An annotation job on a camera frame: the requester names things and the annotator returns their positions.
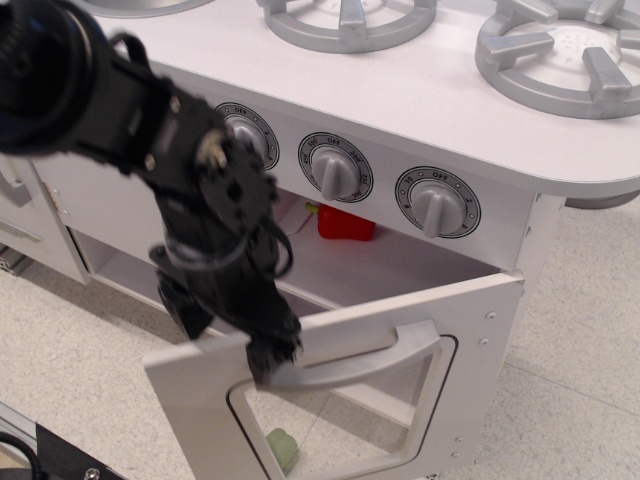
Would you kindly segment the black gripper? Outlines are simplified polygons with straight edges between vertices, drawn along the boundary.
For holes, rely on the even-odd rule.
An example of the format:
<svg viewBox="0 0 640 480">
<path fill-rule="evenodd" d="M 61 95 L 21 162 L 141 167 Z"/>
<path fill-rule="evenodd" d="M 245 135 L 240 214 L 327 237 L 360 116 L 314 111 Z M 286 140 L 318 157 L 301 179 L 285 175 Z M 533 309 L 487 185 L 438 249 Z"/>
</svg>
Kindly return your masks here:
<svg viewBox="0 0 640 480">
<path fill-rule="evenodd" d="M 150 251 L 158 293 L 188 339 L 199 338 L 216 318 L 248 334 L 247 363 L 259 385 L 295 361 L 300 322 L 275 285 L 291 269 L 293 252 L 277 225 L 260 224 L 241 236 L 166 225 L 164 236 Z"/>
</svg>

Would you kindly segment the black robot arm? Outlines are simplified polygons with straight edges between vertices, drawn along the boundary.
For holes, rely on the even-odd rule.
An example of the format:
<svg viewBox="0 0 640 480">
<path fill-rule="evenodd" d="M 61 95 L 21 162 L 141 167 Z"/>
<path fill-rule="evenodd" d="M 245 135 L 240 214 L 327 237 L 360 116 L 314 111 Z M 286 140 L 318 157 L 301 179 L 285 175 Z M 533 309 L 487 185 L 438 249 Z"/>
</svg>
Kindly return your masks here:
<svg viewBox="0 0 640 480">
<path fill-rule="evenodd" d="M 293 262 L 275 181 L 205 100 L 153 73 L 137 37 L 106 37 L 68 1 L 3 2 L 1 149 L 139 177 L 164 225 L 150 252 L 159 295 L 184 333 L 215 318 L 246 333 L 260 384 L 294 360 L 301 326 L 275 285 Z"/>
</svg>

